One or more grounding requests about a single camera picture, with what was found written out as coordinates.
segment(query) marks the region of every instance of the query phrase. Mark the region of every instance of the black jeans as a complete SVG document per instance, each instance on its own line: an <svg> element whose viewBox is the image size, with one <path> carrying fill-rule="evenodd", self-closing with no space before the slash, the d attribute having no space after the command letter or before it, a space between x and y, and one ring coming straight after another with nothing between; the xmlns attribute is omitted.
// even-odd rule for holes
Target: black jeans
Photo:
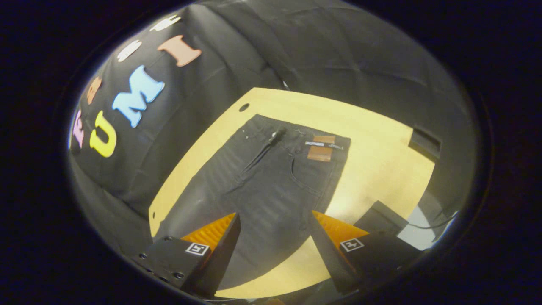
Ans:
<svg viewBox="0 0 542 305"><path fill-rule="evenodd" d="M267 273L309 237L311 210L327 210L343 171L350 139L335 136L342 149L324 162L307 158L314 136L333 135L254 116L190 180L154 239L237 212L241 233L220 289Z"/></svg>

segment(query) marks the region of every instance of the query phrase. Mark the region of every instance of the cable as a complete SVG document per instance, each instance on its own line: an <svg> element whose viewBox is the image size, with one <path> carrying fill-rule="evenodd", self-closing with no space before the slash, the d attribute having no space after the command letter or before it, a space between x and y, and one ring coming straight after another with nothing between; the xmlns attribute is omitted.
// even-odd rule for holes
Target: cable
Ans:
<svg viewBox="0 0 542 305"><path fill-rule="evenodd" d="M430 229L430 228L438 228L440 226L443 226L447 223L449 223L455 216L457 215L457 212L454 213L454 215L452 215L450 218L448 218L447 220L445 220L444 222L438 224L438 225L434 225L434 226L430 226L430 227L420 227L418 225L415 225L415 224L411 224L409 223L409 225L413 226L413 227L416 227L416 228L422 228L422 229Z"/></svg>

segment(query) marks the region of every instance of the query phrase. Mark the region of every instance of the black plastic part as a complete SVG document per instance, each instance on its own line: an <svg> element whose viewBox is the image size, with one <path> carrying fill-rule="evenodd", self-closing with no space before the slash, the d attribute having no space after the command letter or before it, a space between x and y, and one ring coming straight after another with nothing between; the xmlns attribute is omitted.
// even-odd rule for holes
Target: black plastic part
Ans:
<svg viewBox="0 0 542 305"><path fill-rule="evenodd" d="M239 233L241 233L241 220L239 215L235 214L209 261L194 281L192 289L195 294L203 297L211 297L215 294L224 277L231 254L234 252Z"/></svg>
<svg viewBox="0 0 542 305"><path fill-rule="evenodd" d="M414 127L408 146L435 163L440 159L441 142L428 131Z"/></svg>
<svg viewBox="0 0 542 305"><path fill-rule="evenodd" d="M420 251L396 236L379 232L357 238L362 247L340 252L363 278L363 289L369 290L393 278L412 262Z"/></svg>
<svg viewBox="0 0 542 305"><path fill-rule="evenodd" d="M309 226L312 239L326 264L327 271L330 273L337 291L345 294L355 290L356 285L359 284L359 276L333 245L333 242L314 214L309 219Z"/></svg>
<svg viewBox="0 0 542 305"><path fill-rule="evenodd" d="M197 276L197 270L211 253L210 249L203 255L189 253L187 249L191 245L191 242L185 240L164 238L150 245L141 254L133 256L132 260L160 280L190 292L190 280Z"/></svg>
<svg viewBox="0 0 542 305"><path fill-rule="evenodd" d="M358 227L369 233L386 232L390 235L398 235L408 224L408 221L395 213L388 206L376 201L372 207L356 221Z"/></svg>

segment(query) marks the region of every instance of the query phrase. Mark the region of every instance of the yellow table surface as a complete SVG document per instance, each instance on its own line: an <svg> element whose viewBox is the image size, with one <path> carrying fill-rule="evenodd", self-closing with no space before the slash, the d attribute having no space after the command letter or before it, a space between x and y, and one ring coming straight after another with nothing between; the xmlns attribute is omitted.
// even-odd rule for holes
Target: yellow table surface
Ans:
<svg viewBox="0 0 542 305"><path fill-rule="evenodd" d="M250 106L243 112L239 108ZM253 88L194 143L149 208L154 236L190 179L255 114L351 139L348 159L326 214L355 223L380 200L407 219L418 204L434 163L410 149L412 128L376 112L309 94ZM290 293L330 277L311 237L270 272L219 290L218 297L260 298Z"/></svg>

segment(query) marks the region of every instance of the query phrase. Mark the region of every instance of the jeans pocket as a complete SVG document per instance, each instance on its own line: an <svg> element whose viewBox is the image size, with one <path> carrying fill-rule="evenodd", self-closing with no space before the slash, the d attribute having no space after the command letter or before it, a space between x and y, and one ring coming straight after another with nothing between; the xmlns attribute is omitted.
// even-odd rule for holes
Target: jeans pocket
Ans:
<svg viewBox="0 0 542 305"><path fill-rule="evenodd" d="M307 159L306 154L295 154L290 164L290 177L301 188L322 196L324 193L335 162L323 162Z"/></svg>

